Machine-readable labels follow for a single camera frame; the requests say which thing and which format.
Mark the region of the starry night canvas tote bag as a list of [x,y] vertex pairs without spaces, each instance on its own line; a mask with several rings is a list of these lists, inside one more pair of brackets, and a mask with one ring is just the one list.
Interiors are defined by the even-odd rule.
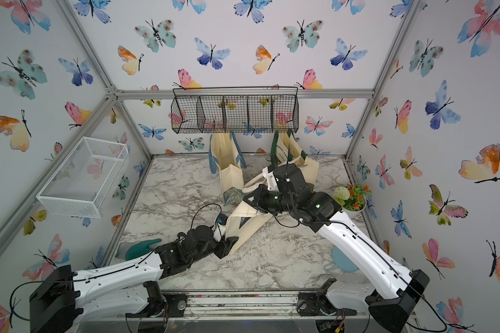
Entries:
[[[243,194],[248,194],[259,185],[264,185],[265,179],[262,171],[242,188]],[[224,231],[224,237],[239,237],[237,244],[232,248],[229,255],[233,255],[256,231],[272,218],[272,214],[259,212],[242,201],[237,208],[229,215]]]

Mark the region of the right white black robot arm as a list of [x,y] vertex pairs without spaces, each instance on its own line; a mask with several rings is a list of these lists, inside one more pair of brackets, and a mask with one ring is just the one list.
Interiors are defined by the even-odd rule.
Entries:
[[422,270],[411,271],[376,245],[350,219],[343,207],[323,191],[312,191],[297,165],[271,165],[243,187],[244,202],[276,216],[287,212],[301,225],[327,239],[369,279],[368,296],[340,292],[326,298],[337,309],[370,314],[388,332],[401,332],[430,283]]

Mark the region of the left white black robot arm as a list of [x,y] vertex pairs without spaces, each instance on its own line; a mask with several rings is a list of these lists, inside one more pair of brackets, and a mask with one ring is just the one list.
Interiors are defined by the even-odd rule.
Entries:
[[162,293],[159,280],[182,273],[211,254],[226,257],[238,240],[216,239],[212,228],[198,226],[126,262],[82,271],[59,267],[38,282],[29,297],[30,331],[66,332],[88,319],[118,314],[126,319],[178,316],[179,301]]

